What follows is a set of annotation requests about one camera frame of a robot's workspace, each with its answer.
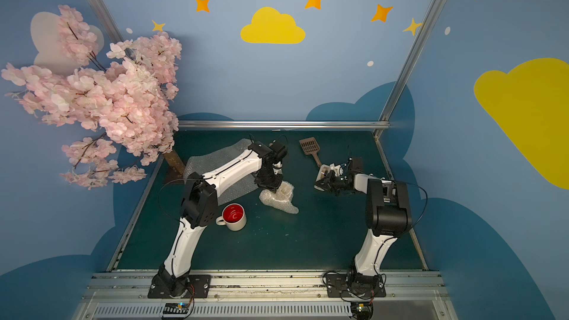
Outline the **white tape dispenser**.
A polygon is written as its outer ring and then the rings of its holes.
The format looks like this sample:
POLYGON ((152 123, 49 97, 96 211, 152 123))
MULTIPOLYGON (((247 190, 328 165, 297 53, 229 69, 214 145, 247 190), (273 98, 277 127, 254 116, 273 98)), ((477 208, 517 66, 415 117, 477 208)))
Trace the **white tape dispenser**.
POLYGON ((327 172, 335 172, 337 176, 340 176, 339 174, 339 170, 340 170, 340 165, 335 165, 335 164, 322 164, 322 166, 319 169, 319 173, 317 176, 317 179, 314 183, 314 187, 318 190, 318 191, 323 191, 321 189, 321 179, 324 177, 324 175, 327 172))

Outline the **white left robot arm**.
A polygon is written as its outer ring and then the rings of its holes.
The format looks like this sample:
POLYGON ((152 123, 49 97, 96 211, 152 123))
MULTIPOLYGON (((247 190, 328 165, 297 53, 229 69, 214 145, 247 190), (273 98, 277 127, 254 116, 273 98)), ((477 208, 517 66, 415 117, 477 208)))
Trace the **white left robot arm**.
POLYGON ((271 192, 281 186, 282 160, 287 148, 280 142, 267 146, 252 142, 227 163, 203 174, 191 173, 185 180, 179 229, 167 259, 153 277, 150 299, 178 299, 191 290, 191 264, 199 240, 217 214, 218 198, 236 183, 248 177, 253 188, 271 192))

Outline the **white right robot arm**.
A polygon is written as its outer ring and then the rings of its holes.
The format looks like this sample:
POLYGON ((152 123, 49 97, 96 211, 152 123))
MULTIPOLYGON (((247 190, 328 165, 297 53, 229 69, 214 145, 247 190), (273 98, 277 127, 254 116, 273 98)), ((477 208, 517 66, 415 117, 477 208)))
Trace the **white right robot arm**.
POLYGON ((367 233, 346 274, 329 272, 324 283, 330 298, 372 300, 385 296, 386 276, 381 264, 391 245, 413 225, 407 184, 364 173, 327 177, 316 186, 338 194, 355 191, 366 195, 367 233))

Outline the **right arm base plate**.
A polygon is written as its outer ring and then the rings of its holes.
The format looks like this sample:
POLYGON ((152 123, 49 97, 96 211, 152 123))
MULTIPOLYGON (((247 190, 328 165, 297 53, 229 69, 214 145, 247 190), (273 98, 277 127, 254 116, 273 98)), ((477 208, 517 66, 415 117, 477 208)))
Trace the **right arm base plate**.
POLYGON ((386 296, 385 283, 381 275, 326 272, 322 275, 322 281, 329 298, 371 300, 386 296))

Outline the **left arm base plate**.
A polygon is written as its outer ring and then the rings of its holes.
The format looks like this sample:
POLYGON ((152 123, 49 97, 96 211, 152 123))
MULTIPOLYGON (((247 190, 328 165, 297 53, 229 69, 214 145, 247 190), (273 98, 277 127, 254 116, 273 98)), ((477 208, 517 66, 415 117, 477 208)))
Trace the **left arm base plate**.
POLYGON ((148 299, 206 299, 211 275, 189 275, 172 279, 169 275, 155 275, 148 290, 148 299))

